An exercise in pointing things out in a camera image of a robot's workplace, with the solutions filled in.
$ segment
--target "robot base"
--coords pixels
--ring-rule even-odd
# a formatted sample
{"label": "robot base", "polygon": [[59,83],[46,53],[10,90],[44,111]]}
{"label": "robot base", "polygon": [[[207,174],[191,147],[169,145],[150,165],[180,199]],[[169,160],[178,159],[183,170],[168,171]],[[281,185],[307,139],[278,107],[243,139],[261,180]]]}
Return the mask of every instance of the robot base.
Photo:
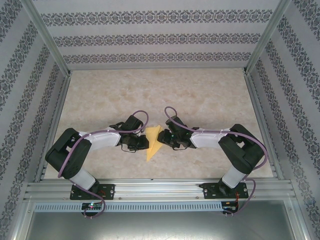
{"label": "robot base", "polygon": [[[96,194],[103,197],[104,200],[113,200],[115,195],[115,185],[99,184]],[[70,200],[99,200],[99,198],[80,190],[75,185],[72,185]]]}
{"label": "robot base", "polygon": [[218,182],[203,183],[199,187],[203,189],[204,199],[247,199],[249,197],[247,185],[244,182],[240,182],[229,194],[223,194],[219,190]]}

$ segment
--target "aluminum frame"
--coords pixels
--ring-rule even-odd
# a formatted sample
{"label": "aluminum frame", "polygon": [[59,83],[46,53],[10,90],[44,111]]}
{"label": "aluminum frame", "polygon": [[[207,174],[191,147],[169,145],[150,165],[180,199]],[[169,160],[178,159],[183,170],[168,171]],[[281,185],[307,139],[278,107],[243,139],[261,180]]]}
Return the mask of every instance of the aluminum frame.
{"label": "aluminum frame", "polygon": [[[260,128],[261,136],[264,144],[269,152],[269,163],[274,177],[256,178],[256,190],[251,201],[272,201],[281,200],[284,202],[287,216],[291,224],[292,231],[296,240],[309,240],[310,236],[306,223],[302,216],[293,185],[290,180],[285,180],[278,159],[275,155],[271,138],[267,131],[266,122],[262,114],[258,97],[253,88],[250,75],[243,70],[244,79],[248,88],[253,109]],[[58,110],[50,130],[50,139],[47,144],[49,148],[54,141],[57,131],[64,101],[68,92],[70,78],[67,79]],[[42,170],[37,175],[39,182],[30,182],[27,185],[22,208],[20,210],[17,224],[15,226],[12,239],[24,240],[27,237],[34,209],[37,203],[85,203],[88,201],[70,200],[70,190],[72,184],[64,179],[43,179],[46,171],[45,160],[41,162]],[[141,202],[225,202],[234,201],[235,199],[204,199],[203,190],[199,188],[202,183],[216,183],[219,179],[208,178],[182,178],[182,179],[100,179],[102,184],[115,184],[114,200],[107,200],[106,203],[141,203]],[[253,183],[247,181],[247,189],[249,193],[253,189]]]}
{"label": "aluminum frame", "polygon": [[291,0],[280,0],[276,9],[274,10],[273,15],[271,16],[270,21],[268,22],[266,28],[263,31],[255,49],[253,50],[249,61],[245,67],[246,73],[249,74],[255,68],[255,65],[264,50],[265,46],[267,45],[271,35],[274,33],[275,29],[277,28],[280,19],[282,18],[283,14],[287,10]]}
{"label": "aluminum frame", "polygon": [[51,36],[51,34],[50,34],[50,32],[44,22],[44,20],[42,19],[37,8],[35,7],[33,0],[21,0],[21,4],[23,5],[25,11],[28,13],[28,15],[31,18],[36,29],[40,33],[44,43],[48,47],[55,62],[58,64],[60,70],[63,72],[64,75],[69,74],[70,69],[68,68],[68,65],[67,65],[64,57],[60,53],[53,37]]}

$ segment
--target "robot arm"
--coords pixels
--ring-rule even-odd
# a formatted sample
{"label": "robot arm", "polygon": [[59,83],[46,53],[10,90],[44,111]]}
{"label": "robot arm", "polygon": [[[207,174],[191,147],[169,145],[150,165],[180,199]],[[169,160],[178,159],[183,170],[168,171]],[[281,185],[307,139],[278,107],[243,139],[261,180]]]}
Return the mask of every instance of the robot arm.
{"label": "robot arm", "polygon": [[[89,152],[104,147],[115,147],[127,145],[129,151],[137,151],[149,148],[149,141],[146,135],[135,133],[119,133],[116,131],[134,131],[143,126],[135,116],[131,115],[126,122],[119,122],[106,128],[106,132],[89,134],[83,138],[74,148],[65,166],[62,177],[70,180],[85,190],[97,193],[99,182],[82,166]],[[66,129],[51,149],[45,155],[45,160],[58,172],[61,171],[63,164],[70,153],[70,149],[87,132],[78,132],[73,128]]]}
{"label": "robot arm", "polygon": [[[187,127],[177,116],[172,119]],[[264,151],[252,140],[243,136],[225,133],[225,131],[245,134],[256,139],[244,126],[235,124],[229,129],[221,132],[206,132],[202,128],[194,127],[196,132],[184,129],[170,119],[166,121],[168,129],[160,132],[158,141],[171,146],[174,150],[179,150],[180,145],[186,148],[221,148],[229,158],[232,166],[219,181],[219,190],[225,196],[233,195],[233,190],[250,174],[260,159],[264,156]]]}

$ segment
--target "wall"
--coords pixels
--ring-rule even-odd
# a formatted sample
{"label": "wall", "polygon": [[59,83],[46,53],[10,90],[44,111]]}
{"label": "wall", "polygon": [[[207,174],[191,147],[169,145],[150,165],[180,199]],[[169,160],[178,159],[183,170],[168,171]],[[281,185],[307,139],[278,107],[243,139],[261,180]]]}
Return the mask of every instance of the wall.
{"label": "wall", "polygon": [[319,16],[319,0],[292,1],[251,73],[312,239],[320,239]]}
{"label": "wall", "polygon": [[71,70],[245,67],[279,0],[35,0]]}
{"label": "wall", "polygon": [[0,240],[33,182],[65,77],[18,0],[0,2]]}

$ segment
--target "enclosure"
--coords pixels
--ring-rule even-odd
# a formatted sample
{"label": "enclosure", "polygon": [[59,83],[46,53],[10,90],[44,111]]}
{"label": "enclosure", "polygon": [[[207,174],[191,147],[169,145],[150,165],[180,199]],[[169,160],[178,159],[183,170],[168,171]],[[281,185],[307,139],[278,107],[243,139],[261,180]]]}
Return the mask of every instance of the enclosure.
{"label": "enclosure", "polygon": [[[0,4],[1,239],[320,239],[319,0]],[[230,167],[221,149],[163,145],[146,161],[107,147],[83,166],[114,199],[84,219],[88,201],[45,161],[53,143],[136,110],[166,128],[166,106],[188,127],[239,123],[264,143],[246,209],[225,218],[198,187]]]}

